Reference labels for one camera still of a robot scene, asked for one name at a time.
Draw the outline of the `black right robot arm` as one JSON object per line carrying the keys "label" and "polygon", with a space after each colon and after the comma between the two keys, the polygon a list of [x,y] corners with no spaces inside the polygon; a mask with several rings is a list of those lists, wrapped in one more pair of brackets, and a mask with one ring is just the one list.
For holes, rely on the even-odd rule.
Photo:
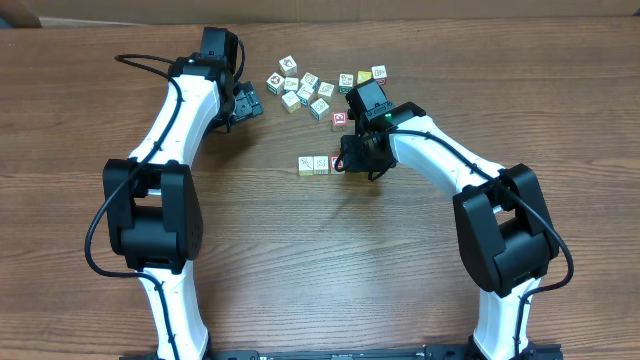
{"label": "black right robot arm", "polygon": [[478,323],[460,358],[562,358],[560,346],[527,338],[532,297],[561,249],[535,173],[475,155],[419,106],[394,105],[374,80],[346,101],[355,132],[342,137],[336,170],[375,181],[402,164],[452,199],[460,257],[480,289]]}

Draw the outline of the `yellow top picture block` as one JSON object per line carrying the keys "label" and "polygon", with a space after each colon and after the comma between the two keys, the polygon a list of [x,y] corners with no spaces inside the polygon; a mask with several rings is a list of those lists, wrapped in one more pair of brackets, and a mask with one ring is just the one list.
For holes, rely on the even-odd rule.
{"label": "yellow top picture block", "polygon": [[328,175],[330,172],[330,164],[328,156],[313,157],[313,173],[315,175]]}

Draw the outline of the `red E block front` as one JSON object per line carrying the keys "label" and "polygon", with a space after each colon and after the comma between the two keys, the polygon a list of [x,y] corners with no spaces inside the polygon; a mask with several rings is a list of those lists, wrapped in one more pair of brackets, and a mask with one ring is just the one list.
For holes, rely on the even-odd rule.
{"label": "red E block front", "polygon": [[332,155],[329,157],[330,173],[332,175],[343,174],[343,161],[339,159],[339,155]]}

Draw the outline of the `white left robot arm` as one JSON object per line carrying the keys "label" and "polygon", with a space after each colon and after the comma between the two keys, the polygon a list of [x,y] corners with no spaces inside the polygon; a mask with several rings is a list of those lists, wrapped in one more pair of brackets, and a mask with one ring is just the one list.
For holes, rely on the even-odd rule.
{"label": "white left robot arm", "polygon": [[141,143],[103,170],[105,218],[125,278],[147,295],[158,336],[154,359],[210,359],[211,337],[197,302],[194,261],[203,217],[191,167],[205,136],[262,114],[253,85],[240,80],[244,45],[207,27],[199,51],[169,61],[164,104]]}

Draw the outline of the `plain wooden picture block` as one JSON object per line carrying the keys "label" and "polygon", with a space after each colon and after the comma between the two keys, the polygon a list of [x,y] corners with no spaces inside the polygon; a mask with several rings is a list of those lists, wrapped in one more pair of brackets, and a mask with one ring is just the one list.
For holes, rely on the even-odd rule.
{"label": "plain wooden picture block", "polygon": [[301,156],[298,158],[298,174],[300,176],[311,176],[314,174],[314,158],[312,156]]}

